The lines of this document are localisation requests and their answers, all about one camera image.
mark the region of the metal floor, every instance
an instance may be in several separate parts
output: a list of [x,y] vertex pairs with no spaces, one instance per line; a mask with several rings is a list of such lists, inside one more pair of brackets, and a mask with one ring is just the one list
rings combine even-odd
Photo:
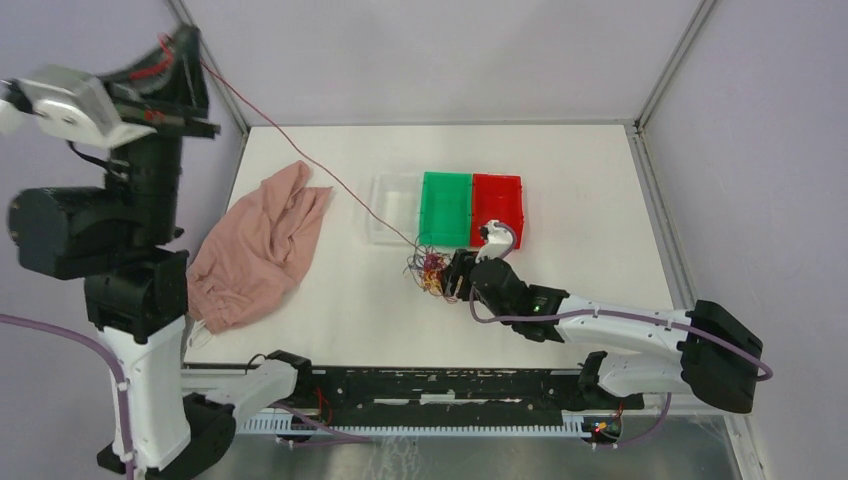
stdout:
[[[624,438],[653,418],[626,417]],[[722,417],[671,417],[650,440],[592,452],[569,438],[386,438],[367,445],[291,451],[273,438],[239,435],[204,480],[735,480],[741,479]]]

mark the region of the green tray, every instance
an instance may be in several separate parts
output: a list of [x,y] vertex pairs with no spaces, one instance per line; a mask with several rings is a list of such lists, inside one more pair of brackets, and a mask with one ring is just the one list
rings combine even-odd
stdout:
[[467,247],[471,241],[470,173],[424,172],[418,233],[424,245]]

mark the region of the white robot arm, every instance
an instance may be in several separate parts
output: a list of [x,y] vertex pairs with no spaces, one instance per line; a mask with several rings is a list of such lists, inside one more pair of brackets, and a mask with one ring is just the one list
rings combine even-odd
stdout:
[[[699,300],[692,310],[641,310],[527,285],[504,261],[514,232],[492,220],[481,234],[486,245],[479,252],[457,250],[442,271],[443,290],[470,301],[478,322],[501,322],[530,340],[595,343],[634,352],[590,354],[581,375],[585,382],[620,398],[693,393],[716,408],[748,413],[757,381],[771,376],[759,360],[759,338],[716,303]],[[495,317],[480,318],[475,300]],[[758,368],[766,373],[758,376]]]

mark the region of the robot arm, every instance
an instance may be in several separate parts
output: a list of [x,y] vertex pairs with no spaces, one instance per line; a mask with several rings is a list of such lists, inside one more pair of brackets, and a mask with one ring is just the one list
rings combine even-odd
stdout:
[[181,27],[108,75],[47,65],[4,84],[0,133],[33,115],[72,148],[110,150],[106,160],[74,150],[105,170],[103,188],[30,188],[8,216],[22,267],[85,278],[89,321],[123,367],[126,382],[113,379],[115,440],[97,461],[131,478],[194,478],[220,460],[237,425],[289,396],[298,378],[291,358],[272,354],[243,378],[182,396],[188,252],[159,247],[182,233],[174,223],[182,138],[213,138],[219,128],[204,120],[199,31]]
[[[492,221],[481,233],[486,245],[479,252],[457,250],[441,274],[447,295],[471,301],[477,321],[501,322],[537,342],[586,342],[635,352],[594,352],[583,364],[581,381],[616,397],[693,393],[722,410],[751,411],[758,381],[751,360],[759,360],[762,342],[720,305],[699,300],[692,310],[641,310],[528,285],[502,258],[511,249],[511,231]],[[474,300],[495,317],[479,318]]]

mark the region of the gray wall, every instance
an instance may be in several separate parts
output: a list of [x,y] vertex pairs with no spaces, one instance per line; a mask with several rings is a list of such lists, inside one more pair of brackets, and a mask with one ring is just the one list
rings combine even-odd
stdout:
[[[156,45],[175,23],[163,2],[28,0],[4,2],[0,77],[25,75],[45,62],[99,72],[123,66]],[[214,99],[222,123],[216,141],[188,140],[183,156],[177,247],[196,250],[226,207],[240,135]],[[72,155],[34,123],[0,137],[0,206],[21,189],[99,185],[97,168]],[[89,334],[81,281],[60,282],[23,270],[6,229],[0,234],[0,312]],[[116,478],[94,459],[111,438],[109,373],[93,353],[49,335],[0,325],[0,465],[3,478]]]
[[648,141],[701,297],[765,342],[770,478],[845,478],[848,2],[720,2]]
[[699,0],[185,3],[274,121],[353,125],[633,118]]

